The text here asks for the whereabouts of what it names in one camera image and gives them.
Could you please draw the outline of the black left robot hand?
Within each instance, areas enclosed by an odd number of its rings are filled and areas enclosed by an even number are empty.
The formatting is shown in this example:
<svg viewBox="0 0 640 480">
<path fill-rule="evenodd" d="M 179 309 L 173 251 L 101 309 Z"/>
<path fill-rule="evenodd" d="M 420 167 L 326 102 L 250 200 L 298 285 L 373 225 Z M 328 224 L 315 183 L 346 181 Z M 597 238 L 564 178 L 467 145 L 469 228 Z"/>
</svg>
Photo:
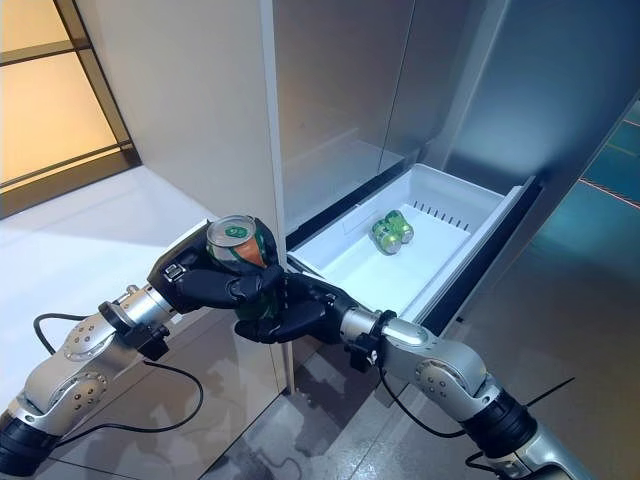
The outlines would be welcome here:
<svg viewBox="0 0 640 480">
<path fill-rule="evenodd" d="M 204 220 L 154 263 L 148 283 L 177 312 L 238 309 L 282 279 L 277 242 L 260 219 Z"/>
</svg>

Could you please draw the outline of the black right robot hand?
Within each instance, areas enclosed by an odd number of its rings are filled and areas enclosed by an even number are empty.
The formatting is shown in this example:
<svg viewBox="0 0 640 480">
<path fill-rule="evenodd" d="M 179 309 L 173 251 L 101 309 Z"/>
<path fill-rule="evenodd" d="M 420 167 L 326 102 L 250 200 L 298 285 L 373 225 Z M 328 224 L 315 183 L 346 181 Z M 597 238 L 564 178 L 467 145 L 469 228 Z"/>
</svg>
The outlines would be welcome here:
<svg viewBox="0 0 640 480">
<path fill-rule="evenodd" d="M 286 343 L 310 335 L 326 344 L 341 341 L 344 315 L 358 303 L 344 290 L 301 273 L 286 273 L 236 310 L 237 335 L 257 343 Z"/>
</svg>

